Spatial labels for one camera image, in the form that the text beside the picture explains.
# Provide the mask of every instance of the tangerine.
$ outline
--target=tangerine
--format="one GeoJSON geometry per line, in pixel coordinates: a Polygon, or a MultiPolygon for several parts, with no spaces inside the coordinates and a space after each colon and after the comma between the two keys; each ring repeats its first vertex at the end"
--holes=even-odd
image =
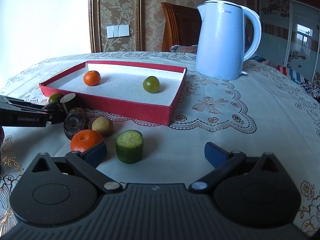
{"type": "Polygon", "coordinates": [[[102,141],[103,137],[100,133],[94,130],[82,130],[73,136],[71,139],[70,148],[71,151],[84,152],[102,141]]]}
{"type": "Polygon", "coordinates": [[[98,85],[100,80],[101,76],[99,72],[95,70],[90,70],[86,72],[83,76],[83,82],[90,87],[98,85]]]}

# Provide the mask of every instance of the window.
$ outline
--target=window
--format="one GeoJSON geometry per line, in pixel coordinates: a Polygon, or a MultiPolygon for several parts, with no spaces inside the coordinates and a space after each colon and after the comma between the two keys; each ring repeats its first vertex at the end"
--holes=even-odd
{"type": "Polygon", "coordinates": [[[308,27],[305,27],[303,25],[297,24],[297,31],[301,34],[306,34],[308,36],[312,37],[312,30],[308,27]]]}
{"type": "Polygon", "coordinates": [[[309,54],[313,31],[303,25],[297,24],[295,50],[309,54]]]}

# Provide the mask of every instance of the wooden chair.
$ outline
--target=wooden chair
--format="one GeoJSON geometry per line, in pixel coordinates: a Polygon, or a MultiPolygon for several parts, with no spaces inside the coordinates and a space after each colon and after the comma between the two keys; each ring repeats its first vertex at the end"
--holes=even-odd
{"type": "Polygon", "coordinates": [[[173,45],[198,44],[201,17],[198,9],[162,2],[165,17],[162,51],[170,52],[173,45]]]}

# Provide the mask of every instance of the white kettle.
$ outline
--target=white kettle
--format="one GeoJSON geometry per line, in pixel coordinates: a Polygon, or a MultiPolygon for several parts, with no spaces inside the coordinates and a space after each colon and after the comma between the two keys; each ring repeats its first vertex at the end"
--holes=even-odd
{"type": "Polygon", "coordinates": [[[196,70],[206,76],[235,80],[242,72],[242,64],[257,50],[261,39],[261,22],[256,12],[235,3],[209,0],[199,5],[202,19],[196,70]],[[252,45],[244,52],[245,23],[253,25],[252,45]]]}

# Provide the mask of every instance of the table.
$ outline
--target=table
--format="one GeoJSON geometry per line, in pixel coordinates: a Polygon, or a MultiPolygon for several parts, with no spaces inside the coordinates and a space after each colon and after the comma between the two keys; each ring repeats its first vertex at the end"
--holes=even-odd
{"type": "MultiPolygon", "coordinates": [[[[320,105],[288,77],[263,63],[246,61],[247,75],[222,81],[196,72],[195,57],[188,53],[108,52],[53,58],[9,79],[0,94],[45,105],[47,98],[39,83],[86,60],[187,67],[187,81],[169,127],[88,109],[92,118],[103,115],[114,121],[115,132],[105,140],[108,157],[98,170],[119,182],[183,182],[188,186],[213,170],[204,157],[208,141],[248,156],[273,152],[301,191],[301,208],[294,223],[312,235],[320,226],[320,105]],[[115,138],[128,129],[144,135],[144,157],[135,164],[121,163],[116,157],[115,138]]],[[[4,127],[4,131],[0,235],[17,224],[9,204],[10,193],[36,154],[64,156],[70,150],[62,124],[4,127]]]]}

